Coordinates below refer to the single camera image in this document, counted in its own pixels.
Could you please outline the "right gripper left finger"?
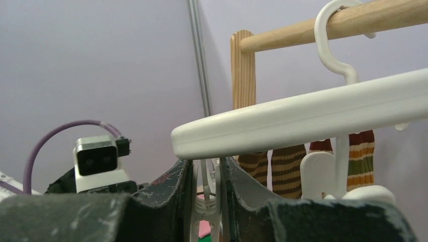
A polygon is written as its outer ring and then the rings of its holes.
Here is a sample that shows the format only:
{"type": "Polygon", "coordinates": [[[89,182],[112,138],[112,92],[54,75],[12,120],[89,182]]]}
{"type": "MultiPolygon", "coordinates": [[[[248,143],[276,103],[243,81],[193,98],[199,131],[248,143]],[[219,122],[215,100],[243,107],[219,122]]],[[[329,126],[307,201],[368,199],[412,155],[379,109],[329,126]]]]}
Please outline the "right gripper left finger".
{"type": "Polygon", "coordinates": [[[184,241],[191,162],[134,194],[18,195],[1,202],[1,241],[184,241]]]}

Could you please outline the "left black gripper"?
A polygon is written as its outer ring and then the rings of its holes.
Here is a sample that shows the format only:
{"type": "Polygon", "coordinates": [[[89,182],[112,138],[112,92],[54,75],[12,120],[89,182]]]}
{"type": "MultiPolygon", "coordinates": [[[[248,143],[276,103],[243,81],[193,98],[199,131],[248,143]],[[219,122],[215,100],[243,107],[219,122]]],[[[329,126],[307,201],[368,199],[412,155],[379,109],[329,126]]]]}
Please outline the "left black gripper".
{"type": "MultiPolygon", "coordinates": [[[[135,181],[125,181],[118,184],[108,185],[100,188],[94,188],[83,193],[135,193],[138,190],[147,186],[148,183],[137,184],[135,181]]],[[[74,168],[67,171],[64,175],[58,178],[55,182],[49,185],[46,194],[76,194],[75,171],[74,168]]]]}

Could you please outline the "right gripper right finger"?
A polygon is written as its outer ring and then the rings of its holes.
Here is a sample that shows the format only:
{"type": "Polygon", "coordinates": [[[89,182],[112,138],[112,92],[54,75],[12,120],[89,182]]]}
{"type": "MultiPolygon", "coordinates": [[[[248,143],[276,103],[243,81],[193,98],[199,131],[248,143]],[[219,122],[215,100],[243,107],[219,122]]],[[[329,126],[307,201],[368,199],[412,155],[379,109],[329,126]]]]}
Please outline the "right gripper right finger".
{"type": "Polygon", "coordinates": [[[284,199],[226,158],[231,241],[416,241],[394,206],[355,200],[284,199]]]}

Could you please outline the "white clip hanger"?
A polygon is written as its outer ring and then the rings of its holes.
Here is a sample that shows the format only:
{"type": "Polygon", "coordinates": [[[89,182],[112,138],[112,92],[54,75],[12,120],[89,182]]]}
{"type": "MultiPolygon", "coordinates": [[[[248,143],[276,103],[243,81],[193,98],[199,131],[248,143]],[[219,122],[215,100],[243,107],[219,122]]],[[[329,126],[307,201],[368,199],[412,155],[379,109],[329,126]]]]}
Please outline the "white clip hanger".
{"type": "MultiPolygon", "coordinates": [[[[226,185],[226,158],[336,137],[427,118],[427,69],[357,83],[356,72],[340,64],[342,87],[302,94],[199,119],[171,133],[180,159],[220,158],[226,185]]],[[[390,204],[381,186],[346,191],[346,153],[311,153],[303,159],[300,200],[355,200],[390,204]]]]}

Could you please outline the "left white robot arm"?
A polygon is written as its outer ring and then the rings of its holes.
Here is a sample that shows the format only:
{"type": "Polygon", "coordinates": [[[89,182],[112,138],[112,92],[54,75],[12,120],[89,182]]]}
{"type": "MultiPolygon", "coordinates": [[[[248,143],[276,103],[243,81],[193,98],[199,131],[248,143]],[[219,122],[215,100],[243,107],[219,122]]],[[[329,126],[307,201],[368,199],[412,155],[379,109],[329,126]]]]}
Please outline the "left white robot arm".
{"type": "MultiPolygon", "coordinates": [[[[33,195],[76,193],[74,169],[70,169],[55,182],[50,184],[43,193],[32,190],[33,195]]],[[[23,194],[23,185],[1,171],[1,201],[7,197],[23,194]]]]}

